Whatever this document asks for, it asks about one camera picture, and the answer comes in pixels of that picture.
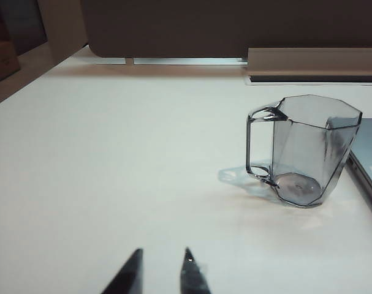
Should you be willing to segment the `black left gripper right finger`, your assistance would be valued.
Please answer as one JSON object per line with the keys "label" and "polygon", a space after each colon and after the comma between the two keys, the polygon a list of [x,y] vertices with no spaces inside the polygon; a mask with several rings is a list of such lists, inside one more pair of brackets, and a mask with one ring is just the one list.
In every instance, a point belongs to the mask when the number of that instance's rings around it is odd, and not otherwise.
{"label": "black left gripper right finger", "polygon": [[207,280],[188,247],[184,250],[184,259],[180,271],[180,293],[211,293]]}

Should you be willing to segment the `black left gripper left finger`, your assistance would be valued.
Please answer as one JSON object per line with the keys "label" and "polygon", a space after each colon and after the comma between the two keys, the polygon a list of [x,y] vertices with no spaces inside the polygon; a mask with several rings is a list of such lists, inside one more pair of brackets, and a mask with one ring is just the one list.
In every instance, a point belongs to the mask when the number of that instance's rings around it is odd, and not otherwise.
{"label": "black left gripper left finger", "polygon": [[103,294],[143,293],[143,249],[136,249],[109,282]]}

